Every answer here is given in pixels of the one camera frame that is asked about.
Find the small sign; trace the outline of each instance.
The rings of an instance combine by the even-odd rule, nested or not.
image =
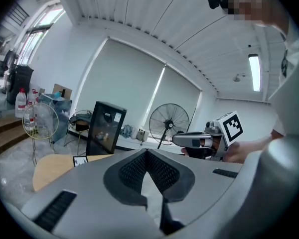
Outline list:
[[[80,156],[73,156],[73,165],[74,167],[83,165],[88,162],[88,159],[86,156],[80,157]]]
[[[122,116],[122,114],[120,114],[120,113],[116,113],[116,114],[115,114],[114,121],[115,121],[115,122],[120,122],[121,116]]]

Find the white ceiling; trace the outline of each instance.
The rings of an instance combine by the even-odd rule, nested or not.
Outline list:
[[[5,40],[6,38],[13,36],[14,33],[12,33],[9,29],[4,27],[3,25],[0,24],[0,37]]]
[[[279,85],[285,49],[280,34],[264,28],[265,42],[260,41],[251,23],[232,20],[221,8],[211,10],[207,0],[76,1],[84,18],[129,25],[168,45],[207,78],[220,98],[266,102]],[[253,53],[268,58],[262,61],[260,93],[253,91],[248,61],[248,54]],[[240,82],[233,81],[237,74]]]

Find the window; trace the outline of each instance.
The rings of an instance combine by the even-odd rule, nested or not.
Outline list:
[[[29,64],[50,27],[65,13],[60,5],[49,6],[29,28],[21,43],[18,65]]]
[[[152,95],[152,97],[151,97],[151,99],[150,99],[149,106],[148,106],[148,108],[147,108],[147,110],[146,110],[146,113],[145,113],[145,115],[144,115],[144,118],[143,118],[143,120],[142,120],[141,128],[144,128],[145,122],[146,122],[146,120],[147,120],[147,118],[148,118],[148,116],[149,116],[150,109],[151,109],[151,106],[152,106],[152,104],[153,104],[153,101],[154,101],[154,98],[155,98],[155,96],[156,96],[156,93],[157,93],[157,91],[158,91],[158,87],[159,87],[159,85],[160,85],[160,81],[161,81],[161,79],[162,79],[162,77],[163,77],[164,71],[165,71],[165,66],[163,67],[163,70],[161,71],[160,77],[159,77],[158,82],[157,82],[157,84],[156,84],[156,87],[155,87],[155,89],[154,89],[154,93],[153,93],[153,95]]]

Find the black display case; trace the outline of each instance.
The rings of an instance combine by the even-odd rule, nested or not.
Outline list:
[[[11,70],[6,85],[6,100],[10,104],[15,104],[15,98],[19,93],[20,88],[24,88],[25,95],[27,96],[32,72],[33,70],[25,65],[19,65]]]
[[[127,110],[97,101],[93,110],[86,155],[113,154]]]

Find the roller blind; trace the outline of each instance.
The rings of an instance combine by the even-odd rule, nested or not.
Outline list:
[[[76,111],[96,101],[127,109],[123,124],[141,125],[164,64],[122,43],[108,40],[83,85]]]
[[[149,115],[144,124],[144,129],[149,129],[149,120],[153,111],[164,104],[177,104],[188,114],[189,122],[194,115],[200,90],[192,85],[173,69],[166,66]]]

